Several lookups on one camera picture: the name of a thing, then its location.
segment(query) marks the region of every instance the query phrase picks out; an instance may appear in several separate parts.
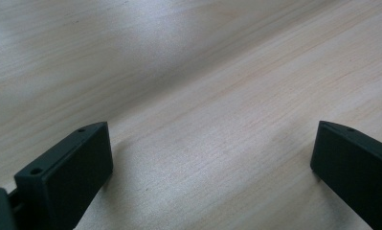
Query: wooden tabletop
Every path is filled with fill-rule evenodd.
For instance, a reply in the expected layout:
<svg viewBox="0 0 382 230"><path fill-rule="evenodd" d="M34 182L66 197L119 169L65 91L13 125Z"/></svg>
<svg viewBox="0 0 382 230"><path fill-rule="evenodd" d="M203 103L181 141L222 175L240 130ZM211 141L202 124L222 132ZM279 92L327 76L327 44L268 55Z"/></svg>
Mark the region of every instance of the wooden tabletop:
<svg viewBox="0 0 382 230"><path fill-rule="evenodd" d="M309 168L321 120L382 142L382 0L0 0L0 187L109 124L77 229L370 229Z"/></svg>

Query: small hole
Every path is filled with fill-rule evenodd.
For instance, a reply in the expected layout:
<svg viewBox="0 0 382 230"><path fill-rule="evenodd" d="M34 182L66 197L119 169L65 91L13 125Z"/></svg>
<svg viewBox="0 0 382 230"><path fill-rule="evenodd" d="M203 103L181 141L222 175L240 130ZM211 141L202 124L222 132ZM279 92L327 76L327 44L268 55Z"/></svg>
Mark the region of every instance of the small hole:
<svg viewBox="0 0 382 230"><path fill-rule="evenodd" d="M35 168L33 169L30 174L40 174L42 172L42 170L40 168Z"/></svg>

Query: dark gray plastic part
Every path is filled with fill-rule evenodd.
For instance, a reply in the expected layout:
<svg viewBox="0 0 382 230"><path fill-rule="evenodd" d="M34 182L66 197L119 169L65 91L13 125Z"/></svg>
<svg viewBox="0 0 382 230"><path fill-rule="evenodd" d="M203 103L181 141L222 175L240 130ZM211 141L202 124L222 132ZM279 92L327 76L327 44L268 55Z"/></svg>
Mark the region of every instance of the dark gray plastic part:
<svg viewBox="0 0 382 230"><path fill-rule="evenodd" d="M107 123L97 123L68 135L14 179L35 228L64 230L76 227L112 171Z"/></svg>
<svg viewBox="0 0 382 230"><path fill-rule="evenodd" d="M382 229L382 143L320 122L310 166L373 229Z"/></svg>

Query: screw hole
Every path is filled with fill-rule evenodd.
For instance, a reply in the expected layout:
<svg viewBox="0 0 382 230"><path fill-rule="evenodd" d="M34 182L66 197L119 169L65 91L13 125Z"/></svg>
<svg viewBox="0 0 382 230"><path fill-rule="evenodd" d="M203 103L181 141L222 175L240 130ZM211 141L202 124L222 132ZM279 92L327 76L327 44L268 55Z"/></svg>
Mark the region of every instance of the screw hole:
<svg viewBox="0 0 382 230"><path fill-rule="evenodd" d="M33 169L30 174L40 174L42 172L42 170L40 168L35 168Z"/></svg>

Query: light wood surface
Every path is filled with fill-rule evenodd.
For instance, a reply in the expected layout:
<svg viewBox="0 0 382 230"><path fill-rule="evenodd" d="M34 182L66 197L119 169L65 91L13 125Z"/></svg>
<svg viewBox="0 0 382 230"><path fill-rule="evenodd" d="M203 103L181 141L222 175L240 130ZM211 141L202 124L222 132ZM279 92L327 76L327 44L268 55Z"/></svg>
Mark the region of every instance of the light wood surface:
<svg viewBox="0 0 382 230"><path fill-rule="evenodd" d="M109 123L77 229L370 229L309 168L320 120L382 142L382 0L0 0L0 186Z"/></svg>

